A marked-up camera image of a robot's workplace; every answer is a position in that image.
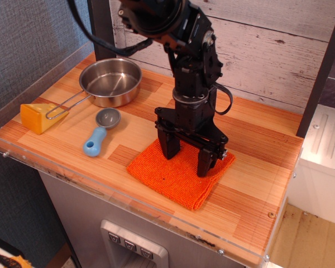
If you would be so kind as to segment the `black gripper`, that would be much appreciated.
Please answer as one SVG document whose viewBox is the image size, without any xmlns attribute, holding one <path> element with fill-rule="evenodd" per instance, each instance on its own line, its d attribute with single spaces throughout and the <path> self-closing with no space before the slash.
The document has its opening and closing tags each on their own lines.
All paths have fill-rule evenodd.
<svg viewBox="0 0 335 268">
<path fill-rule="evenodd" d="M 227 136 L 214 124 L 217 90 L 204 90 L 190 98 L 173 90 L 175 108 L 157 107 L 157 135 L 166 159 L 172 159 L 180 151 L 180 140 L 199 148 L 197 176 L 203 178 L 217 160 L 224 160 L 228 150 Z"/>
</svg>

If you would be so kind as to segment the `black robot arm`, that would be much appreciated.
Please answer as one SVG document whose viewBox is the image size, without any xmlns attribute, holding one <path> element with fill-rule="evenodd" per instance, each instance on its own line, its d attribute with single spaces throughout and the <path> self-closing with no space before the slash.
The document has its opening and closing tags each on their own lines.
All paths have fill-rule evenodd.
<svg viewBox="0 0 335 268">
<path fill-rule="evenodd" d="M 216 36 L 203 11 L 189 1 L 122 1 L 118 12 L 133 32 L 156 41 L 168 55 L 175 79 L 175 107 L 155 109 L 162 153 L 172 159 L 182 141 L 199 150 L 197 174 L 207 175 L 226 157 L 228 137 L 214 124 L 223 64 Z"/>
</svg>

